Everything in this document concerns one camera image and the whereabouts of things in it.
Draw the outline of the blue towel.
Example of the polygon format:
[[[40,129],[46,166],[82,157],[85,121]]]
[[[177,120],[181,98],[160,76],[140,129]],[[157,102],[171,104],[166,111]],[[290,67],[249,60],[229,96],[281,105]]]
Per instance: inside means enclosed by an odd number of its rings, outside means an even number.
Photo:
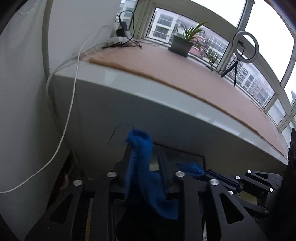
[[[153,142],[144,131],[134,129],[126,139],[131,150],[125,173],[125,195],[136,185],[146,202],[163,218],[178,219],[178,200],[166,198],[160,173],[149,169]]]

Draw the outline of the dark red cardboard box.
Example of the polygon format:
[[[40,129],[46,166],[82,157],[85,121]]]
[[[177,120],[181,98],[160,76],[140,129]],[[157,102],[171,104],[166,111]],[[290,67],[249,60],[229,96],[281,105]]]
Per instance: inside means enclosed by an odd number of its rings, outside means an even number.
[[[131,150],[127,144],[122,161],[117,163],[117,168],[124,173],[124,176],[130,153]],[[199,179],[206,173],[204,170],[204,161],[205,158],[203,156],[190,155],[153,143],[149,169],[152,172],[160,173],[161,178],[169,179],[173,177],[176,172],[183,172],[186,175]]]

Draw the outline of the brown windowsill mat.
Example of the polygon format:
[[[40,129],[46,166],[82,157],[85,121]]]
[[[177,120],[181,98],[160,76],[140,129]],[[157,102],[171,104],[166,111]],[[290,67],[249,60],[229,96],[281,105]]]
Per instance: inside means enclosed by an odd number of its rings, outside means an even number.
[[[287,157],[282,134],[262,108],[243,91],[194,60],[147,43],[141,47],[96,50],[87,60],[149,78],[201,100],[234,118]]]

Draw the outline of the small spider plant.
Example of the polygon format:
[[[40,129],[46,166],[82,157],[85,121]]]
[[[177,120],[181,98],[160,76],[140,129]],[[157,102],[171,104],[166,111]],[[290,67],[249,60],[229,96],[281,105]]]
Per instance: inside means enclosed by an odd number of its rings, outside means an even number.
[[[214,70],[213,67],[214,67],[216,61],[218,60],[218,57],[215,56],[213,54],[213,52],[210,50],[208,50],[208,52],[206,52],[206,56],[207,56],[207,59],[209,60],[209,64],[210,64],[209,68],[211,69],[211,71],[213,71]]]

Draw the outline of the potted green plant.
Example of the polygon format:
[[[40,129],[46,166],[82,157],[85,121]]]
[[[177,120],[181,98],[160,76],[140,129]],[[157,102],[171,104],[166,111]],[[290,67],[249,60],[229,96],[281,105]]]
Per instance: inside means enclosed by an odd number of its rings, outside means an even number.
[[[203,26],[206,25],[207,22],[202,22],[197,24],[196,26],[187,27],[184,24],[179,23],[178,28],[181,28],[183,31],[183,35],[174,35],[171,46],[168,47],[168,50],[178,54],[182,57],[187,58],[191,48],[199,42],[196,35],[199,32],[203,32]]]

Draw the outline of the white power strip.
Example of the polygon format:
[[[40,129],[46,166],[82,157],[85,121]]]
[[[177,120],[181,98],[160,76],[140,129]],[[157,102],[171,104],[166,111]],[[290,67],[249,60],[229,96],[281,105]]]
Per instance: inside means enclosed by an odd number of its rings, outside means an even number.
[[[129,40],[128,37],[112,37],[107,41],[107,45],[113,45],[113,44],[123,44],[126,43]]]

